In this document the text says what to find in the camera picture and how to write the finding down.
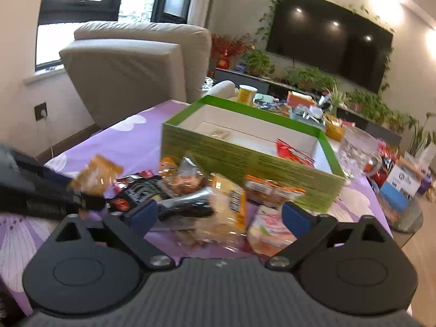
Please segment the white blue carton box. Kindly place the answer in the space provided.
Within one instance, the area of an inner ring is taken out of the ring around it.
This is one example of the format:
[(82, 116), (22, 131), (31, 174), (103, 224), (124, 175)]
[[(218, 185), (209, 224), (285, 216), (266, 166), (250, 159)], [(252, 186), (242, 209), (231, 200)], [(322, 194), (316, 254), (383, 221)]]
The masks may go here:
[(391, 209), (402, 213), (411, 204), (424, 177), (422, 167), (416, 159), (410, 156), (400, 157), (381, 186), (379, 194)]

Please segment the orange small snack packet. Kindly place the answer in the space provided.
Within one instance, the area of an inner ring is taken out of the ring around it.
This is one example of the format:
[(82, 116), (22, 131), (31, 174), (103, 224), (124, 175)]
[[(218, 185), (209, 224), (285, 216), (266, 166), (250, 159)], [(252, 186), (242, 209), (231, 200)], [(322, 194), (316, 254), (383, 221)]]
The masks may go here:
[(97, 154), (70, 181), (69, 187), (74, 191), (81, 191), (93, 196), (102, 196), (112, 182), (123, 172), (123, 166), (117, 165), (104, 156)]

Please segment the wall power socket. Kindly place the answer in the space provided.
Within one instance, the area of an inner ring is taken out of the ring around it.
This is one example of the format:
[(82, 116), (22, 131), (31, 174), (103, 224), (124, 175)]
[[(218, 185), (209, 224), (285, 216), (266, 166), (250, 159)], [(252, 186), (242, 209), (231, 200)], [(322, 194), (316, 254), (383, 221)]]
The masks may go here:
[(36, 105), (34, 107), (34, 114), (35, 114), (36, 121), (45, 120), (48, 116), (47, 103), (44, 102), (44, 103), (41, 103), (39, 105)]

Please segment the round dark side table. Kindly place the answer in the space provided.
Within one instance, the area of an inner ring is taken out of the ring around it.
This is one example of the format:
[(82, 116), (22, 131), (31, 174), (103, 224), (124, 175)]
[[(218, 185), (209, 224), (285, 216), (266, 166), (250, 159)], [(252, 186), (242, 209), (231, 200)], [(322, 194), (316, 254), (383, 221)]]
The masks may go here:
[(376, 197), (391, 230), (412, 234), (423, 226), (423, 212), (417, 200), (399, 184), (385, 181)]

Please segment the red flower decoration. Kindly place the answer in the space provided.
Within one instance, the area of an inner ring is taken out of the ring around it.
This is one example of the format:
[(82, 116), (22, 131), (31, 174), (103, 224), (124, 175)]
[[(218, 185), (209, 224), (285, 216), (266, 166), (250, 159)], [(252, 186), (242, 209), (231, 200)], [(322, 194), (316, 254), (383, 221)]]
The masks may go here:
[(211, 54), (217, 55), (217, 69), (229, 69), (233, 57), (240, 57), (256, 48), (254, 43), (250, 41), (249, 33), (236, 37), (213, 33), (211, 37)]

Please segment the green cardboard box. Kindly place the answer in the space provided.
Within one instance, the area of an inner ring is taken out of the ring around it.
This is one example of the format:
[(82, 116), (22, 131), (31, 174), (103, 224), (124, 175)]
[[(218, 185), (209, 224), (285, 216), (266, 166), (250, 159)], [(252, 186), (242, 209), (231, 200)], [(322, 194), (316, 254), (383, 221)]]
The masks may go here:
[[(314, 167), (277, 156), (276, 140), (311, 156)], [(208, 173), (236, 184), (245, 175), (306, 191), (304, 209), (325, 213), (346, 181), (323, 132), (313, 126), (214, 96), (206, 96), (163, 123), (161, 156), (180, 161), (192, 154)]]

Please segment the orange box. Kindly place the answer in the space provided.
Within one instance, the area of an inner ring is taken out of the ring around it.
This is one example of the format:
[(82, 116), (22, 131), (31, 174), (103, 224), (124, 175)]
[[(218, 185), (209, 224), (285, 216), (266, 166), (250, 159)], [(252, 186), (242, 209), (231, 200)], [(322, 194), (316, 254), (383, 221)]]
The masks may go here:
[(295, 92), (295, 91), (288, 92), (286, 102), (287, 105), (289, 105), (290, 107), (296, 107), (298, 105), (310, 107), (316, 104), (316, 102), (313, 100), (311, 96), (304, 95), (300, 92)]

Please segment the clear brown snack packet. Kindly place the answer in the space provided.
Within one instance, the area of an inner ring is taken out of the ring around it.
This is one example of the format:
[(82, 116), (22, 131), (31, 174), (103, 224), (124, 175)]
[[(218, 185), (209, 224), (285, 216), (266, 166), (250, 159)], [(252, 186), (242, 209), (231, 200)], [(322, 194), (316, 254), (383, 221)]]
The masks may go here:
[(189, 156), (184, 156), (177, 165), (169, 156), (160, 162), (158, 187), (173, 198), (195, 193), (206, 185), (207, 175)]

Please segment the red snack packet in box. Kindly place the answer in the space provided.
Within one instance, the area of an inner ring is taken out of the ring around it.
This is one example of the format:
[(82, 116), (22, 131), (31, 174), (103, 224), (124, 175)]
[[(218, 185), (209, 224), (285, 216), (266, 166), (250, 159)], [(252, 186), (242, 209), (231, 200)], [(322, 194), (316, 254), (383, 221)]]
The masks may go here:
[(281, 139), (276, 140), (276, 151), (277, 156), (280, 158), (288, 159), (312, 168), (314, 167), (315, 160), (311, 156), (306, 155), (298, 149), (295, 149)]

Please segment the red black small packet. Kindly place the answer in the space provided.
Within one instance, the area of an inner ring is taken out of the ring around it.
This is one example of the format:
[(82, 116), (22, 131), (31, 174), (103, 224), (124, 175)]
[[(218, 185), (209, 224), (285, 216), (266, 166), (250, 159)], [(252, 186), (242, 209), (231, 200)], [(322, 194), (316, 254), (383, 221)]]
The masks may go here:
[(153, 177), (155, 174), (151, 170), (145, 170), (137, 172), (135, 174), (129, 174), (126, 176), (121, 176), (112, 181), (112, 187), (114, 192), (119, 193), (126, 189), (128, 186), (140, 179), (148, 179)]

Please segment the pink bun snack packet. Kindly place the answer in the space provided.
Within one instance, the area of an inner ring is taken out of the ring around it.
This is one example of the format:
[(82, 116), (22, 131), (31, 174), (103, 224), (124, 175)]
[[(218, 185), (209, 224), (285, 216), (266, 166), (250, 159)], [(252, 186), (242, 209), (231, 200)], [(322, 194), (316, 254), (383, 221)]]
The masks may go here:
[(259, 206), (246, 233), (251, 250), (257, 255), (274, 256), (297, 238), (283, 224), (277, 209)]

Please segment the light blue storage basket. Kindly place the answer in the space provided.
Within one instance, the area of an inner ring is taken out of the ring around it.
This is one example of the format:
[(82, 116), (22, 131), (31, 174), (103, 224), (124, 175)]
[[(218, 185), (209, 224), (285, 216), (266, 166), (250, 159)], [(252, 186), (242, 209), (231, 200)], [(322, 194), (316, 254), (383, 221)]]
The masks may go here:
[(305, 105), (292, 107), (290, 111), (290, 119), (319, 128), (322, 131), (326, 128), (324, 112), (315, 105), (311, 105), (310, 107), (306, 107)]

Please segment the dark tv cabinet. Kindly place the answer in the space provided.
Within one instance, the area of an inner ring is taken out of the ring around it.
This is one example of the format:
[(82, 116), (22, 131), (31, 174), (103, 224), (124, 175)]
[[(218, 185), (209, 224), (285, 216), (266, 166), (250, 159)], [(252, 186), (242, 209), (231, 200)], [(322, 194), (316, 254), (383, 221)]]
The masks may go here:
[[(318, 103), (320, 98), (319, 95), (306, 94), (299, 89), (283, 83), (277, 83), (264, 78), (257, 78), (252, 75), (246, 75), (228, 69), (216, 68), (212, 72), (212, 78), (217, 83), (224, 80), (230, 80), (236, 85), (236, 87), (239, 87), (241, 84), (253, 86), (257, 88), (258, 93), (273, 96), (281, 101), (286, 101), (288, 94), (293, 95), (294, 93), (294, 95), (296, 95), (296, 105), (306, 103), (307, 107), (309, 107), (311, 103)], [(358, 128), (366, 131), (375, 138), (382, 139), (390, 146), (399, 146), (401, 144), (402, 136), (400, 134), (390, 130), (386, 126), (376, 123), (376, 121), (366, 119), (363, 115), (347, 108), (345, 105), (338, 106), (337, 115), (340, 119), (355, 123)]]

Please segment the orange pastry snack packet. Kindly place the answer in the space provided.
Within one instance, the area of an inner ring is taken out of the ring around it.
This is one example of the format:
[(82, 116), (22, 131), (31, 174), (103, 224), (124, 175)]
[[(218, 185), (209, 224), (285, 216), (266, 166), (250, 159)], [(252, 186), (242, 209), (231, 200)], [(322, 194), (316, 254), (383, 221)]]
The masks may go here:
[(281, 182), (260, 179), (251, 175), (244, 177), (244, 190), (249, 201), (276, 210), (280, 209), (285, 202), (294, 202), (306, 193), (301, 188), (289, 187)]

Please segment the yellow cylindrical can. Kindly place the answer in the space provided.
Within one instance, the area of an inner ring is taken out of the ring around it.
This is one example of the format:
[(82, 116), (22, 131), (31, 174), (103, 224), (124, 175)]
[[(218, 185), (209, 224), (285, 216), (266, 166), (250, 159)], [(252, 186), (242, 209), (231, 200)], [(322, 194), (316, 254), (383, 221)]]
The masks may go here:
[(255, 98), (257, 92), (257, 88), (253, 86), (240, 84), (237, 102), (244, 105), (252, 106), (253, 99)]

